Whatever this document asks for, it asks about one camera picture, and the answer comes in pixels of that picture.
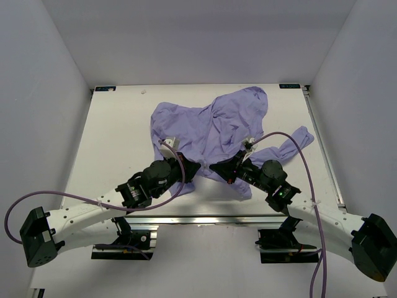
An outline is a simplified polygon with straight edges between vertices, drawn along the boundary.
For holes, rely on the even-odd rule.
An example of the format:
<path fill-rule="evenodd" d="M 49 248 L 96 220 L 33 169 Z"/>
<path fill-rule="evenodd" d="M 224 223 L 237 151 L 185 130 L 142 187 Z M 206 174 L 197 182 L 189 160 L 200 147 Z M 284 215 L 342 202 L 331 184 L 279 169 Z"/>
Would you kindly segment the lilac zip jacket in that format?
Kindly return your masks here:
<path fill-rule="evenodd" d="M 237 154 L 244 139 L 262 137 L 267 110 L 267 94 L 257 86 L 219 96 L 205 107 L 161 102 L 150 121 L 154 158 L 163 159 L 159 140 L 176 137 L 179 151 L 190 161 L 200 163 L 197 176 L 222 182 L 209 166 Z"/>

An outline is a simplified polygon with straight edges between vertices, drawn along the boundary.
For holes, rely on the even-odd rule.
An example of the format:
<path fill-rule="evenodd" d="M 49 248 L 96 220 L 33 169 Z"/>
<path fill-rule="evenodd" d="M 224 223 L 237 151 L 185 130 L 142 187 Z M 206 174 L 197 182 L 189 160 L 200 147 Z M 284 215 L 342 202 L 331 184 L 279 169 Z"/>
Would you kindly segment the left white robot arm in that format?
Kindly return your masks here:
<path fill-rule="evenodd" d="M 83 246 L 123 248 L 136 244 L 125 217 L 154 209 L 153 199 L 175 184 L 191 182 L 199 169 L 199 163 L 179 152 L 152 162 L 96 200 L 83 199 L 80 204 L 58 210 L 32 209 L 19 232 L 28 267 L 43 266 L 58 254 Z"/>

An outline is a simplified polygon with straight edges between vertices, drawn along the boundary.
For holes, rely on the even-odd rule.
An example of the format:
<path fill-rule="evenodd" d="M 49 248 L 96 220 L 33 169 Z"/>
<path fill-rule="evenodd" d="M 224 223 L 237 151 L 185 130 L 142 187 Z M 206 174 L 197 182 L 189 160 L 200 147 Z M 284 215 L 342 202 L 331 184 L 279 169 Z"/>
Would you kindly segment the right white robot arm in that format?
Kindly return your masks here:
<path fill-rule="evenodd" d="M 354 263 L 361 273 L 378 282 L 386 281 L 396 264 L 396 236 L 382 217 L 362 217 L 312 202 L 287 182 L 278 161 L 268 160 L 258 167 L 251 160 L 234 157 L 210 165 L 210 169 L 228 184 L 240 179 L 266 192 L 266 203 L 286 215 L 278 229 L 258 239 L 262 250 L 277 253 L 325 246 L 326 251 Z"/>

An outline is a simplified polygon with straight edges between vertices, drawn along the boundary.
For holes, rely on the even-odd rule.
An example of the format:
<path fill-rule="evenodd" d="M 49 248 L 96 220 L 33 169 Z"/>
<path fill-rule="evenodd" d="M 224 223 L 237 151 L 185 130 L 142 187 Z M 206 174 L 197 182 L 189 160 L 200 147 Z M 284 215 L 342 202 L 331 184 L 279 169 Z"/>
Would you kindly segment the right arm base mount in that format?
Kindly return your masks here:
<path fill-rule="evenodd" d="M 262 264 L 317 263 L 319 248 L 302 244 L 294 236 L 300 219 L 287 217 L 277 229 L 259 230 L 259 247 Z"/>

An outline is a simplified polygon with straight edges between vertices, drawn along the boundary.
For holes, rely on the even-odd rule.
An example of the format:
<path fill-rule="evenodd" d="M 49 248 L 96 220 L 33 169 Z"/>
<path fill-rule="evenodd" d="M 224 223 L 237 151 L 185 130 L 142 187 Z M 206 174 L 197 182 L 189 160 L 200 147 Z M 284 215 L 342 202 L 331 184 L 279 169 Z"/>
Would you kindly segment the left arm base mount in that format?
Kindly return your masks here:
<path fill-rule="evenodd" d="M 112 219 L 117 238 L 111 243 L 93 246 L 92 260 L 149 261 L 153 257 L 155 232 L 147 228 L 132 228 L 124 217 Z"/>

